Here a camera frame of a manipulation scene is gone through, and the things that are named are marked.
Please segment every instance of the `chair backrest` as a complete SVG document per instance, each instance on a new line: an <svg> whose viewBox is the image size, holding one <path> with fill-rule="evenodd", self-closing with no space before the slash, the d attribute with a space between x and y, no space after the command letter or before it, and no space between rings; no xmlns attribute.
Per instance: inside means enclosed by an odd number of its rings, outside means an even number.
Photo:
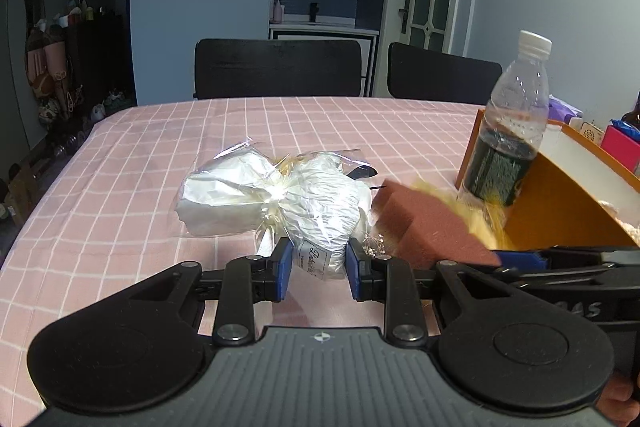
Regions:
<svg viewBox="0 0 640 427"><path fill-rule="evenodd" d="M393 42L387 86L396 98L484 105L502 74L496 62L457 57Z"/></svg>
<svg viewBox="0 0 640 427"><path fill-rule="evenodd" d="M196 45L195 97L358 96L356 41L204 39Z"/></svg>

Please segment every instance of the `human hand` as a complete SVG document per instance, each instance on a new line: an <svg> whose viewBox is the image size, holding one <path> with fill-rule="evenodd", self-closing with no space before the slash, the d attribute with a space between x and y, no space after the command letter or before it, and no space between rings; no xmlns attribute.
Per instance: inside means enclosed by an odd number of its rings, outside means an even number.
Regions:
<svg viewBox="0 0 640 427"><path fill-rule="evenodd" d="M634 384L631 380L614 373L602 391L596 407L614 425L626 427L640 414L640 403L631 399L633 391Z"/></svg>

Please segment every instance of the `faucet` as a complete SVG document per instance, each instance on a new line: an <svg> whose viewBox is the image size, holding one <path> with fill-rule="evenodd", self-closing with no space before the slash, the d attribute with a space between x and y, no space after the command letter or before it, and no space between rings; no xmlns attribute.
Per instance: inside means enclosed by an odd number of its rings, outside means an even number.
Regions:
<svg viewBox="0 0 640 427"><path fill-rule="evenodd" d="M320 9L318 8L317 2L312 2L309 4L309 22L316 22L316 15Z"/></svg>

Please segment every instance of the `paper tag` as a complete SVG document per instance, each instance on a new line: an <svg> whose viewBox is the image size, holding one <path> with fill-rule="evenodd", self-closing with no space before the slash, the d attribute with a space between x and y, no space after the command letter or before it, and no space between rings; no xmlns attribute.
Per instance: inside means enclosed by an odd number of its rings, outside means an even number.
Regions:
<svg viewBox="0 0 640 427"><path fill-rule="evenodd" d="M305 272L318 277L318 279L324 277L324 269L329 264L331 254L305 239L298 248L297 256L296 262Z"/></svg>

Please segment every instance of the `metal screw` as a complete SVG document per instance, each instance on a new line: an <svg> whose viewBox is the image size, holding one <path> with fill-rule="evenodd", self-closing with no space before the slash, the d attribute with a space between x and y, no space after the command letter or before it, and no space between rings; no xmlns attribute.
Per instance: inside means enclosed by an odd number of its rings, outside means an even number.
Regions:
<svg viewBox="0 0 640 427"><path fill-rule="evenodd" d="M225 324L216 332L224 341L241 341L249 334L249 330L242 324Z"/></svg>
<svg viewBox="0 0 640 427"><path fill-rule="evenodd" d="M394 337L401 341L413 342L419 341L424 336L424 331L418 326L412 324L400 324L393 330Z"/></svg>

